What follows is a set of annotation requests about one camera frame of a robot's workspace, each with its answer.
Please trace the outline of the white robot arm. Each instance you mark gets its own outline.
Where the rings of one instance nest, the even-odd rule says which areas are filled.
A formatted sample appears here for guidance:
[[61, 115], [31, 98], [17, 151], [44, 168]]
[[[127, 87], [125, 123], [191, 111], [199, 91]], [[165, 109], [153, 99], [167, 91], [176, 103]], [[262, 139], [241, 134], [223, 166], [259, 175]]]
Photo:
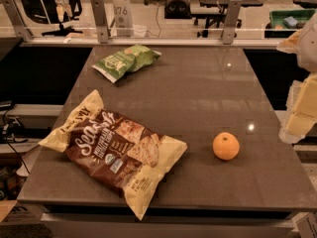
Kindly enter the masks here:
[[303, 82], [294, 80], [289, 87], [286, 111], [280, 122], [280, 140], [295, 144], [317, 123], [317, 13], [276, 49], [296, 54], [298, 66], [309, 72]]

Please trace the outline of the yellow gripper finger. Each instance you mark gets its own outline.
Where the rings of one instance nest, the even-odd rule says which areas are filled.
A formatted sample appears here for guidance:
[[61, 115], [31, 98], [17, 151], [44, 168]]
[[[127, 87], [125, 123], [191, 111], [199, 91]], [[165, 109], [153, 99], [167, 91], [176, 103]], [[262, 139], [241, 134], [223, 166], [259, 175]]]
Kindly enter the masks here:
[[304, 139], [317, 123], [317, 73], [311, 72], [303, 82], [294, 80], [286, 100], [279, 138], [286, 144]]

